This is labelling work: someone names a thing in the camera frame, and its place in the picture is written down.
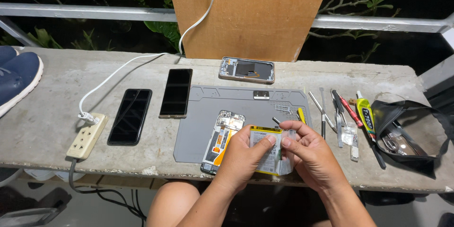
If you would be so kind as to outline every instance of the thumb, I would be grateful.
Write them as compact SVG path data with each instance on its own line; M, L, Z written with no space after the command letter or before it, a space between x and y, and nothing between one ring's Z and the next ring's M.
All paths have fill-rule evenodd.
M276 137L268 135L262 138L258 143L256 143L251 149L253 150L253 155L258 159L261 159L265 152L271 150L276 143Z
M301 160L307 158L307 148L300 142L284 137L281 140L281 145L283 148L287 149L287 151L297 155Z

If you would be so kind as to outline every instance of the red screwdriver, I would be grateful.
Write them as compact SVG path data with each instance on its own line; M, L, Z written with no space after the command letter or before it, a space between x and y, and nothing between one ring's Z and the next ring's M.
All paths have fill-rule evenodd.
M350 108L350 106L348 105L348 102L342 96L339 95L339 98L340 98L340 102L342 103L342 105L345 107L345 109L347 109L347 112L355 120L356 125L358 125L358 127L361 128L363 126L363 122L360 120L358 115L356 115L356 113Z

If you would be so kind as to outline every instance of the black smartphone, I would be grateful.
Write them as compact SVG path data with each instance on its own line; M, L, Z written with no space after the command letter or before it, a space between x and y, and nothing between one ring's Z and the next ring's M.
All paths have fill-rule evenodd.
M108 145L134 146L139 143L152 91L127 89L110 130Z
M160 118L186 117L192 69L170 69L162 99Z

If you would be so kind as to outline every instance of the electrical outlet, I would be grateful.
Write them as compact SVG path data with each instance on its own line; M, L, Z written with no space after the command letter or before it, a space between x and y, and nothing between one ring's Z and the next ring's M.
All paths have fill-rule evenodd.
M71 144L71 147L66 152L66 156L85 160L90 155L94 144L98 140L101 132L103 131L107 120L107 116L100 113L92 113L94 117L99 118L99 122L96 125L85 123L80 129L79 133Z

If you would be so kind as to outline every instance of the gray repair mat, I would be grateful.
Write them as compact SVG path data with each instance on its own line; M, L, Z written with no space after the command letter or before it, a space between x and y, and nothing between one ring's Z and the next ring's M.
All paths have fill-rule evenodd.
M254 99L255 90L269 91L270 99ZM275 105L290 107L293 114L276 110ZM273 117L279 121L298 120L299 107L312 127L307 96L301 90L193 85L187 117L180 120L173 157L176 162L201 163L221 110L243 114L244 125L275 127Z

